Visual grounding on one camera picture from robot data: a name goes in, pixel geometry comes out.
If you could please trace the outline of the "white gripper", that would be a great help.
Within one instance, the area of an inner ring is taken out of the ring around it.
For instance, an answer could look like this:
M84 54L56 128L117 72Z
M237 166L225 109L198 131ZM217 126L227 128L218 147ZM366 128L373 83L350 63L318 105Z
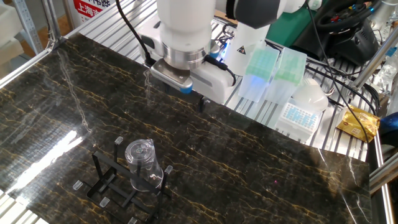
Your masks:
M167 46L161 39L164 25L154 16L139 29L143 43L155 63L150 66L152 76L182 93L196 91L203 96L197 106L199 113L205 107L205 97L223 104L233 90L233 76L226 70L205 61L213 49L214 40L195 51L179 51Z

